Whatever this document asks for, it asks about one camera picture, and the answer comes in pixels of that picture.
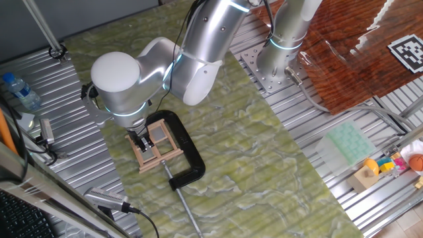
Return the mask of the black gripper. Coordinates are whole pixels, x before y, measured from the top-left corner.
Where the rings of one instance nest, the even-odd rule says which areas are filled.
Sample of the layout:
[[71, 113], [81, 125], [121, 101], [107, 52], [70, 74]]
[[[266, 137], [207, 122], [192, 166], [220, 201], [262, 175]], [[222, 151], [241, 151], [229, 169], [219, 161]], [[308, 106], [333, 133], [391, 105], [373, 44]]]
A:
[[127, 131], [130, 139], [142, 152], [145, 152], [146, 149], [151, 149], [155, 146], [149, 137], [149, 132], [146, 126], [128, 128]]

